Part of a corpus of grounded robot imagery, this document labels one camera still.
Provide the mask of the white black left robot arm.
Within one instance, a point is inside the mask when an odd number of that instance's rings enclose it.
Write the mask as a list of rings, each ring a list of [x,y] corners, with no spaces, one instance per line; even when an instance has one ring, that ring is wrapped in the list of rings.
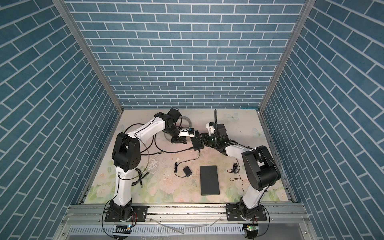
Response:
[[[112,153],[117,173],[116,197],[113,202],[118,207],[126,207],[132,200],[133,174],[141,160],[140,144],[144,144],[158,132],[169,134],[173,143],[187,143],[189,130],[180,129],[176,125],[180,117],[180,111],[172,108],[166,114],[155,114],[153,119],[134,131],[118,134]]]

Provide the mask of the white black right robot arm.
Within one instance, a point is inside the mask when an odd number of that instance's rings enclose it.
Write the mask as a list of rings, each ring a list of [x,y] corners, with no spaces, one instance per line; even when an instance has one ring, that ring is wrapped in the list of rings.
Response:
[[[200,143],[225,156],[243,160],[250,186],[241,198],[241,203],[246,209],[258,207],[268,188],[281,178],[268,148],[251,148],[230,140],[224,124],[209,122],[206,128],[208,131],[199,135]]]

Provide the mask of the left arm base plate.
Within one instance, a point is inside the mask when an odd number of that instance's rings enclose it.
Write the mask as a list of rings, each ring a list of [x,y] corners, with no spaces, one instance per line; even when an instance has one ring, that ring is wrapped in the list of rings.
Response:
[[[105,210],[105,222],[145,222],[148,213],[148,206],[109,206]]]

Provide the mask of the black power adapter with cord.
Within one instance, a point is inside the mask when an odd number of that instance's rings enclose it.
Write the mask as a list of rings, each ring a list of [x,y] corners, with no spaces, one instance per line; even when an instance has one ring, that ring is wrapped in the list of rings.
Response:
[[[176,177],[178,177],[178,178],[187,178],[187,177],[192,175],[191,169],[188,166],[186,166],[186,167],[183,168],[183,172],[184,172],[185,175],[184,176],[179,176],[177,174],[178,166],[181,165],[181,164],[185,164],[185,163],[188,163],[188,162],[195,161],[195,160],[199,159],[199,157],[201,156],[200,150],[198,150],[198,153],[199,153],[199,155],[197,157],[195,157],[194,159],[190,159],[190,160],[182,161],[182,162],[179,162],[179,163],[175,163],[174,174],[175,174]]]

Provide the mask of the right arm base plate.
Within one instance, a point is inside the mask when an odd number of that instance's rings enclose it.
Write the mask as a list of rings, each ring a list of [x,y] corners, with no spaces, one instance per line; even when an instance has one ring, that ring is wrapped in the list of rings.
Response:
[[[248,209],[244,204],[226,204],[227,221],[266,221],[267,215],[263,205]]]

